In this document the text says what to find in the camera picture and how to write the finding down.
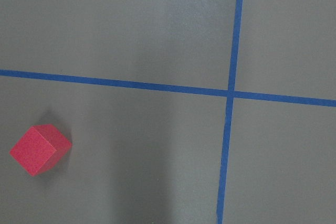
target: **gray surface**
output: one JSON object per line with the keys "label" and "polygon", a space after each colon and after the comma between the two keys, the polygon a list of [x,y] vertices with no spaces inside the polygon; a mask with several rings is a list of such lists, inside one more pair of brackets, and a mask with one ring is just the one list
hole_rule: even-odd
{"label": "gray surface", "polygon": [[236,90],[336,99],[335,0],[244,0]]}
{"label": "gray surface", "polygon": [[[0,222],[215,223],[225,99],[0,77]],[[30,177],[9,150],[53,123],[73,147]]]}
{"label": "gray surface", "polygon": [[235,100],[225,224],[336,220],[336,108]]}
{"label": "gray surface", "polygon": [[235,0],[0,0],[3,69],[226,89]]}

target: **blue tape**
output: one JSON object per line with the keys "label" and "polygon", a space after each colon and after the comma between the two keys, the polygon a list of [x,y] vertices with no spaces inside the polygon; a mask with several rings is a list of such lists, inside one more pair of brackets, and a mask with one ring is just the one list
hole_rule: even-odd
{"label": "blue tape", "polygon": [[223,133],[222,157],[220,160],[220,172],[219,172],[219,188],[218,188],[217,210],[216,210],[218,224],[223,223],[226,174],[227,174],[229,143],[230,143],[230,134],[231,134],[231,121],[232,121],[234,93],[235,93],[235,84],[236,84],[236,72],[237,72],[240,24],[241,24],[242,11],[243,11],[243,0],[236,0],[235,20],[234,20],[232,47],[231,47],[229,81],[228,81],[228,86],[227,86],[228,92],[227,92],[226,109],[225,109],[225,124],[224,124],[224,133]]}
{"label": "blue tape", "polygon": [[336,107],[336,100],[235,91],[235,98]]}
{"label": "blue tape", "polygon": [[84,83],[84,84],[94,84],[94,85],[134,88],[134,89],[158,90],[158,91],[167,91],[176,93],[202,94],[217,97],[227,96],[227,90],[220,90],[220,89],[205,89],[196,87],[136,82],[136,81],[120,81],[120,80],[99,79],[90,77],[66,76],[61,74],[36,73],[36,72],[24,72],[24,71],[0,69],[0,76],[49,80],[49,81],[74,82],[74,83]]}

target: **red cube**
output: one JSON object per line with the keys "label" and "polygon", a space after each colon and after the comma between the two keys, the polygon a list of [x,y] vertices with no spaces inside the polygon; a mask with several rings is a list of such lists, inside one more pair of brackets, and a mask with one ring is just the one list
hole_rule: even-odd
{"label": "red cube", "polygon": [[52,124],[35,125],[9,152],[27,172],[35,176],[53,168],[72,144]]}

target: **gray floor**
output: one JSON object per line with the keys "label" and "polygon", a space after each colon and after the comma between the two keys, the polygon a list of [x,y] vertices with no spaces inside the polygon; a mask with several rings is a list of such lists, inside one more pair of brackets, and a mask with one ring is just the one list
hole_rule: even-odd
{"label": "gray floor", "polygon": [[[235,0],[0,0],[0,69],[227,89]],[[334,0],[244,0],[236,90],[336,99]],[[1,223],[216,223],[225,98],[0,77]],[[335,223],[336,108],[236,99],[224,222]],[[9,150],[73,147],[30,177]]]}

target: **vertical blue line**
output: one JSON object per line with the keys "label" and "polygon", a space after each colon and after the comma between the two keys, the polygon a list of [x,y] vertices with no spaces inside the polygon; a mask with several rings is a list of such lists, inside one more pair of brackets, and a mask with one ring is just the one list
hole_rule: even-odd
{"label": "vertical blue line", "polygon": [[226,186],[226,174],[228,164],[229,143],[231,134],[231,122],[234,103],[234,92],[236,83],[238,47],[240,35],[241,13],[243,10],[243,0],[236,0],[235,21],[232,37],[231,60],[229,70],[228,92],[225,109],[225,125],[223,134],[222,158],[220,160],[219,188],[217,199],[217,224],[223,223],[224,198]]}

